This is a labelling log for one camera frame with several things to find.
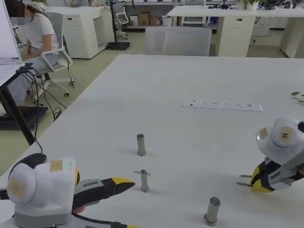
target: laptop screen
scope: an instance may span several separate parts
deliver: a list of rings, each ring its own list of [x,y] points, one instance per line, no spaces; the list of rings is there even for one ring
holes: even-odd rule
[[[0,58],[19,58],[18,46],[4,0],[0,0],[0,22]]]

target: metal pin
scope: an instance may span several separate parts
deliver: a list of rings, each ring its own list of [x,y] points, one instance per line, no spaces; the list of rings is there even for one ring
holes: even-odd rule
[[[144,136],[143,134],[137,135],[137,146],[138,146],[138,156],[145,156],[147,154],[146,148],[144,146]]]
[[[220,200],[219,198],[210,198],[207,213],[204,215],[205,223],[209,226],[215,226],[218,222]]]
[[[148,192],[149,186],[148,186],[148,176],[150,176],[150,173],[147,172],[147,170],[140,170],[140,171],[133,171],[135,173],[140,173],[141,179],[142,179],[142,192]]]

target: electrical outlet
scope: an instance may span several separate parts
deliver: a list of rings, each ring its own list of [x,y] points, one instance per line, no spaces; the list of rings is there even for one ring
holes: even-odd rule
[[[247,112],[262,112],[263,109],[260,104],[246,104],[246,103],[229,103],[229,102],[206,102],[206,101],[183,101],[182,107],[189,108],[206,108],[206,109],[221,109],[221,110],[237,110]]]

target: white t-shirt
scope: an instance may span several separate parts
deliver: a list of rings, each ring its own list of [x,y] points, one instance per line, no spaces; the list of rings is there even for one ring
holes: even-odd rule
[[[23,25],[22,28],[34,48],[41,49],[43,47],[42,36],[44,35],[52,35],[52,50],[59,48],[53,25],[45,15],[36,13],[34,19]]]

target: number sticker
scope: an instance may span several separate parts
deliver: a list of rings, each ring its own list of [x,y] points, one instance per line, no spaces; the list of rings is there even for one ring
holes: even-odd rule
[[[50,172],[62,171],[63,170],[63,161],[51,161],[49,166]]]
[[[293,133],[293,129],[291,127],[281,127],[280,129],[280,141],[283,143],[287,143],[290,141]]]
[[[24,197],[26,189],[26,185],[20,181],[17,181],[15,178],[9,179],[8,191],[19,199],[22,199]]]
[[[264,139],[268,136],[267,128],[263,128],[263,129],[260,131],[260,134],[261,134],[262,140],[264,140]]]

